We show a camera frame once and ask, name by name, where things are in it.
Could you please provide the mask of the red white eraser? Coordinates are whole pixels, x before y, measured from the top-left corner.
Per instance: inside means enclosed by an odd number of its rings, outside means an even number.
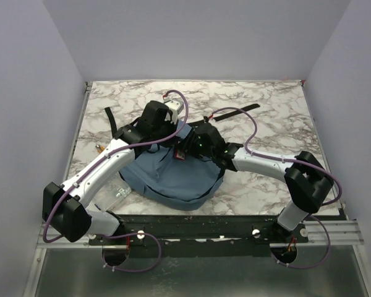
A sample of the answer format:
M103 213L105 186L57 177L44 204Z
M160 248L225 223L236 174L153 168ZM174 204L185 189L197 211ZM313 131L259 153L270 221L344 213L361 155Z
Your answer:
M184 151L179 149L179 148L177 148L175 150L174 157L175 157L175 159L182 160L182 161L184 161L186 159Z

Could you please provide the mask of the blue backpack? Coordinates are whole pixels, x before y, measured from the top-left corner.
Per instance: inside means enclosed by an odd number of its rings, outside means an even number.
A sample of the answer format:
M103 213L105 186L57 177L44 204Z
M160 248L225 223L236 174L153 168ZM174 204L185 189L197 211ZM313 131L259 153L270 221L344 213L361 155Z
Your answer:
M114 136L116 127L110 108L105 112ZM141 153L131 164L119 170L121 178L132 190L148 199L176 210L197 210L210 199L221 186L226 170L211 160L186 156L185 160L174 157L177 144L192 127L209 123L208 119L185 124L170 146L155 144Z

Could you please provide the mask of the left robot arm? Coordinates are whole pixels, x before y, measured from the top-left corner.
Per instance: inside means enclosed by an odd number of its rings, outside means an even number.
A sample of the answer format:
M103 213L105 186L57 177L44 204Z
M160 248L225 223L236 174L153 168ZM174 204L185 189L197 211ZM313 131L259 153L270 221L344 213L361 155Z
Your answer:
M103 235L109 243L119 244L125 235L119 219L87 207L112 176L152 145L174 144L186 123L179 120L179 115L188 112L186 99L150 101L137 122L119 128L89 165L60 185L49 183L43 191L43 241L52 243L47 237L48 228L52 227L60 238L72 243L85 235Z

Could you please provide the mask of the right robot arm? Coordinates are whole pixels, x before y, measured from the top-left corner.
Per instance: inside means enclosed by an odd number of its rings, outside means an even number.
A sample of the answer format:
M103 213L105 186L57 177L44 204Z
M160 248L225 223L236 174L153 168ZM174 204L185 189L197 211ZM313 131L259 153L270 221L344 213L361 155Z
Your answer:
M257 173L284 182L291 201L272 227L274 239L281 243L294 236L303 219L319 211L334 186L334 179L310 152L289 157L247 151L243 144L226 142L209 123L192 127L179 148L192 157L211 160L222 170Z

